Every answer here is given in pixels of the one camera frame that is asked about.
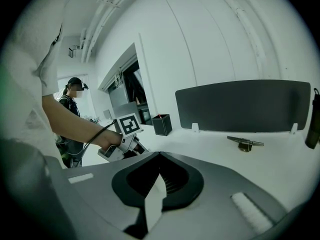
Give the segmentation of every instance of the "white clip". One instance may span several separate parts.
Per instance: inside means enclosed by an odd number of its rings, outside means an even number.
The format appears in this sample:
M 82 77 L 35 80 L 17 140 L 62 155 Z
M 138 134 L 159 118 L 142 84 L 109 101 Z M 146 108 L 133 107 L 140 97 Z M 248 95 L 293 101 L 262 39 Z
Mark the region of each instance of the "white clip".
M 291 135 L 295 135 L 296 132 L 297 132 L 297 130 L 298 130 L 298 124 L 297 124 L 297 123 L 294 123 L 293 126 L 292 126 L 292 128 L 291 128 L 290 134 L 291 134 Z
M 194 122 L 192 124 L 192 131 L 197 133 L 197 134 L 199 133 L 199 124 L 198 123 Z

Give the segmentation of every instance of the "dark clothing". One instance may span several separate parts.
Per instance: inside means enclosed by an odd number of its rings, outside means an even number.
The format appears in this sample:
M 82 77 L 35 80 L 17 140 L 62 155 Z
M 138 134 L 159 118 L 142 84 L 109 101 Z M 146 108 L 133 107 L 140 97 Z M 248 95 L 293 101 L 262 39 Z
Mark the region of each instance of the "dark clothing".
M 68 95 L 63 95 L 59 102 L 76 116 L 80 117 L 77 103 Z M 57 147 L 62 155 L 62 161 L 68 168 L 74 167 L 82 157 L 84 144 L 61 136 L 62 143 L 57 143 Z

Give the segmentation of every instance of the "white tabletop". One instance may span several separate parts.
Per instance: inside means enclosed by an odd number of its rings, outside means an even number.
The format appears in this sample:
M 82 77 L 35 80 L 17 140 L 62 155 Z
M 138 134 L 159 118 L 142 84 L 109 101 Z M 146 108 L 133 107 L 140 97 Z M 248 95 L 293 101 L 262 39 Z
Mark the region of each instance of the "white tabletop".
M 151 152 L 165 151 L 200 159 L 235 170 L 273 195 L 288 211 L 306 202 L 320 175 L 320 145 L 309 149 L 300 132 L 225 133 L 177 129 L 169 136 L 156 135 L 153 126 L 142 125 L 140 142 Z M 263 142 L 249 153 L 227 136 Z M 82 165 L 107 163 L 98 156 L 98 146 L 90 145 Z

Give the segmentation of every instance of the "black and white square marker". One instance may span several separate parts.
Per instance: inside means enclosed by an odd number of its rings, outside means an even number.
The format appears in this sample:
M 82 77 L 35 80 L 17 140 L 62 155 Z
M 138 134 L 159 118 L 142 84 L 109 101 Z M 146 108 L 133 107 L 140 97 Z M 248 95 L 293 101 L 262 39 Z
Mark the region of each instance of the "black and white square marker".
M 125 138 L 142 131 L 135 113 L 118 117 L 116 120 Z

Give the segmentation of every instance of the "gray partition panel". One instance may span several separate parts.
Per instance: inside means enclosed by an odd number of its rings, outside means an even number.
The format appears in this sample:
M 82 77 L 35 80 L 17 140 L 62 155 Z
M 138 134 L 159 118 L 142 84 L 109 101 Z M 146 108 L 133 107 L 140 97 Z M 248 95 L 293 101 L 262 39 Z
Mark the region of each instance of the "gray partition panel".
M 175 93 L 182 128 L 221 132 L 286 132 L 306 126 L 311 86 L 287 80 L 222 82 Z

